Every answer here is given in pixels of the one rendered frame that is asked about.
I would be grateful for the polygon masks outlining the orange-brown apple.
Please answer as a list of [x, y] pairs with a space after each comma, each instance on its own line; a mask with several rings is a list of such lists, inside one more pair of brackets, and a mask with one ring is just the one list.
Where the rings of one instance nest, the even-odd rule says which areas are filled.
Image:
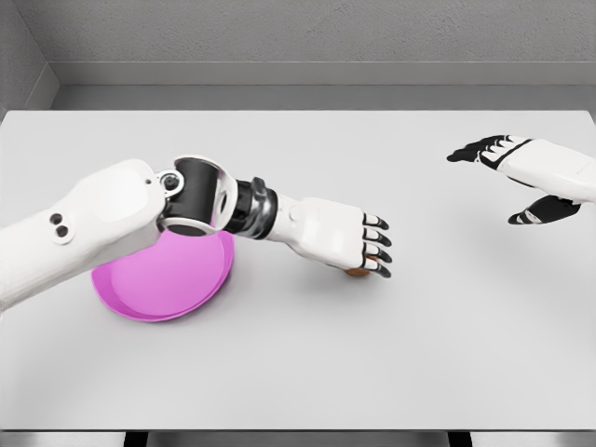
[[[376, 256], [373, 256], [373, 255], [370, 255], [370, 254], [367, 254], [365, 256], [365, 258], [366, 259], [369, 259], [369, 260], [373, 260], [373, 261], [376, 261], [377, 260], [377, 257]], [[350, 277], [352, 277], [352, 278], [363, 278], [363, 277], [366, 277], [369, 274], [371, 274], [371, 271], [370, 270], [367, 270], [365, 268], [345, 269], [344, 272], [347, 275], [349, 275]]]

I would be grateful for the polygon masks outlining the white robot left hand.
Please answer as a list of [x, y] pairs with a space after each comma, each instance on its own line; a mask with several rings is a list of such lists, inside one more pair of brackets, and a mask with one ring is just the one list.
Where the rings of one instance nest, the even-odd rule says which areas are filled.
[[305, 198], [290, 217], [298, 228], [295, 248], [304, 257], [343, 271], [390, 278], [388, 223], [362, 209], [320, 198]]

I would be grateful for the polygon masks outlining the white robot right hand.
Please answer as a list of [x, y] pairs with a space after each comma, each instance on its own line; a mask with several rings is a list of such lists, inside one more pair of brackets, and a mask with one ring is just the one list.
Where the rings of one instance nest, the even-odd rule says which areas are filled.
[[546, 195], [511, 215], [512, 225], [550, 224], [596, 204], [596, 158], [541, 139], [494, 135], [453, 151], [450, 162], [480, 163]]

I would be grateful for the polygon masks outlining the pink round plate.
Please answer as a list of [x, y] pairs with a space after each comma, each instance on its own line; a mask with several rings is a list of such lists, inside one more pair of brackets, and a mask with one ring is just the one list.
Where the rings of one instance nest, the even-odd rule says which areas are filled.
[[169, 231], [158, 242], [90, 274], [102, 303], [125, 318], [159, 322], [205, 304], [226, 281], [235, 255], [226, 232], [186, 237]]

